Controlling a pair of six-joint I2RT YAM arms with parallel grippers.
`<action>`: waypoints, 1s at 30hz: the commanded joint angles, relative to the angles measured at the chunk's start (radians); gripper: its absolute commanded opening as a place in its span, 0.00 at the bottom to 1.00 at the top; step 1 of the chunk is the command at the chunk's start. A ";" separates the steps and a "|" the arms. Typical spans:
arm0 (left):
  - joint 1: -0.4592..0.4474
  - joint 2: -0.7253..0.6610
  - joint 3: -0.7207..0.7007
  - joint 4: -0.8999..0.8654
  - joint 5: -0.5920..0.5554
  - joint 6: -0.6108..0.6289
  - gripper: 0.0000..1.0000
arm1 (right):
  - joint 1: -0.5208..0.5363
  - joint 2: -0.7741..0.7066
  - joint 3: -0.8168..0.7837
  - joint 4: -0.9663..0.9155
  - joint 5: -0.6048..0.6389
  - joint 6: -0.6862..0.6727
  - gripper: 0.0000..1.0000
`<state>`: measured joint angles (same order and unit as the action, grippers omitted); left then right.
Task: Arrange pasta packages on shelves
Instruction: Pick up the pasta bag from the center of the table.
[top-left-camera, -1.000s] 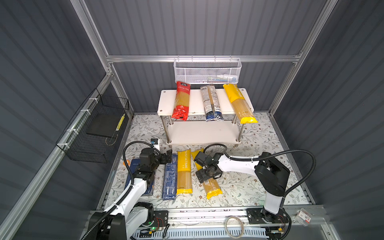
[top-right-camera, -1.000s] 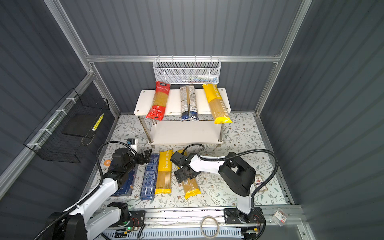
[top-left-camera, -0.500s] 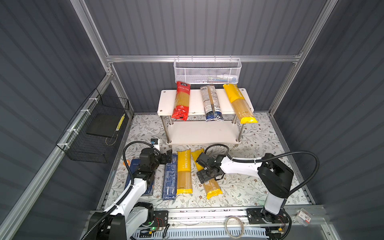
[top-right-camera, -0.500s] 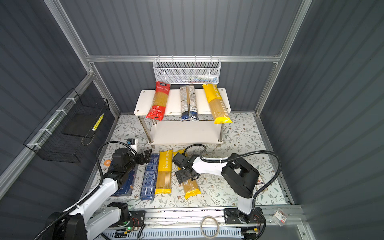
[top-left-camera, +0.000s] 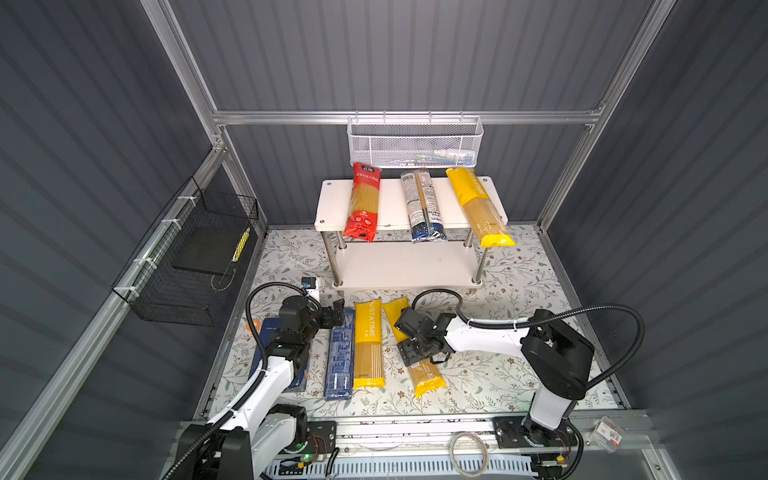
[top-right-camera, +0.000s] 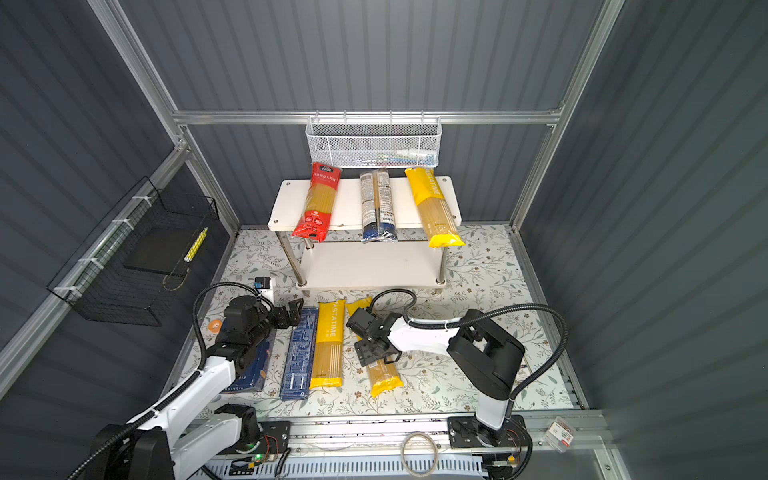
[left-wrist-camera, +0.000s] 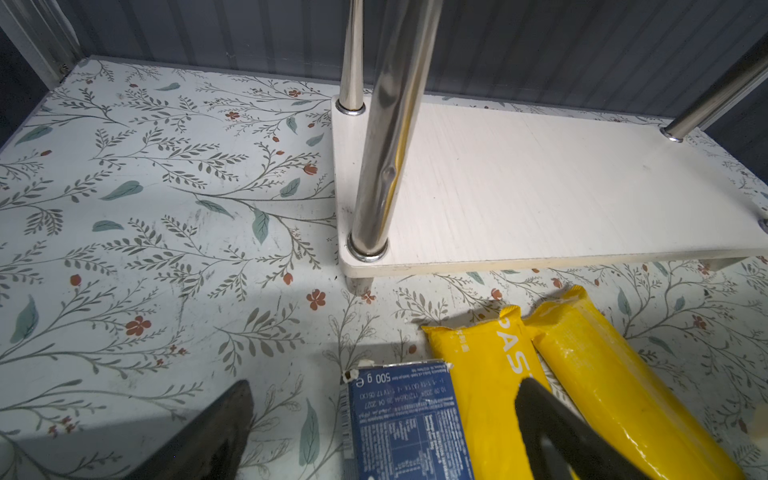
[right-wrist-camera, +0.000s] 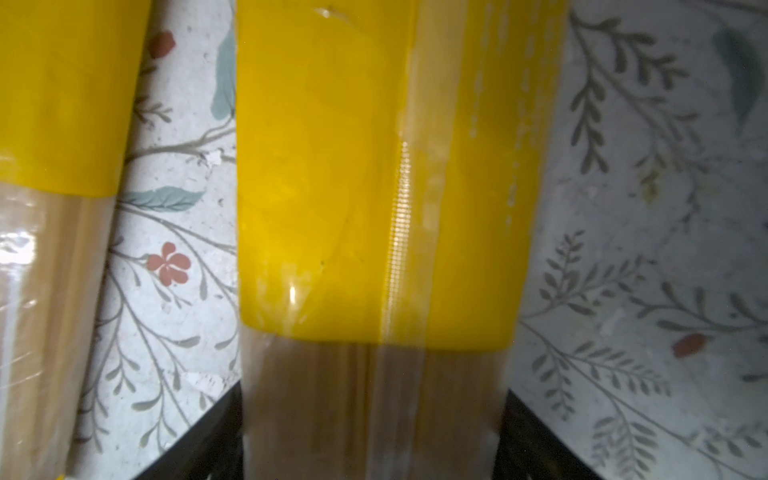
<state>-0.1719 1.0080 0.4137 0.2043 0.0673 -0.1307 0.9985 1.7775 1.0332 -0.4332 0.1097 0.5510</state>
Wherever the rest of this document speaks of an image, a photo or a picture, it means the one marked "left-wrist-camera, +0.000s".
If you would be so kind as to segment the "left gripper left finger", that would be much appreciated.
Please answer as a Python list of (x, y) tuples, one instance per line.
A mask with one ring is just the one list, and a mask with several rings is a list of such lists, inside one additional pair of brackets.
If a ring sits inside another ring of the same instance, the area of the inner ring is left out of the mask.
[(127, 477), (236, 478), (248, 443), (253, 408), (249, 382), (235, 382)]

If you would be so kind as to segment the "yellow Pastatime spaghetti pack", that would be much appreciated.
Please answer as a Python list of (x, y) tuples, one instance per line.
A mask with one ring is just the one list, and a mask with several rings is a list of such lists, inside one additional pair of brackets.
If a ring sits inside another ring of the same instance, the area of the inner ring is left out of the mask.
[(549, 382), (523, 323), (508, 306), (499, 318), (452, 329), (424, 326), (434, 357), (451, 365), (462, 427), (477, 479), (531, 479), (515, 399), (521, 382)]

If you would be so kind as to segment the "blue spaghetti box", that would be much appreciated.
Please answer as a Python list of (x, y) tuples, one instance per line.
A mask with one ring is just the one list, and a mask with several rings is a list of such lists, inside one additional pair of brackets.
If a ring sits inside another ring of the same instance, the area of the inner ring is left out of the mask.
[(473, 479), (450, 367), (363, 362), (340, 385), (346, 479)]

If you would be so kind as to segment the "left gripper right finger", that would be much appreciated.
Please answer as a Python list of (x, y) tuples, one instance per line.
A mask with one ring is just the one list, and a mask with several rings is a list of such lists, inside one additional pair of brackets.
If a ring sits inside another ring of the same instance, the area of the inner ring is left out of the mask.
[(647, 477), (537, 380), (521, 382), (515, 410), (535, 479)]

